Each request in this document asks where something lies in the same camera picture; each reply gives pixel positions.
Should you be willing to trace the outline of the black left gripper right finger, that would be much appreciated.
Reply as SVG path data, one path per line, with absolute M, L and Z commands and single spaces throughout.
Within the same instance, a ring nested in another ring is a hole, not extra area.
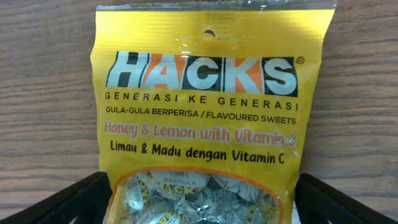
M 295 204 L 302 224 L 397 224 L 308 173 L 298 178 Z

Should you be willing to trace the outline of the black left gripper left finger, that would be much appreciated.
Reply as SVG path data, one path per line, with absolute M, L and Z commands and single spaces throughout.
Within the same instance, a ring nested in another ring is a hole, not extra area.
M 102 224 L 111 196 L 107 174 L 95 172 L 1 224 Z

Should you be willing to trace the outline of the yellow Hacks candy bag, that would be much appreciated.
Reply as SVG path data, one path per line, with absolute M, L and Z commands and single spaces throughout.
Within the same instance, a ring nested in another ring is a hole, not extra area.
M 335 1 L 98 6 L 108 223 L 290 223 Z

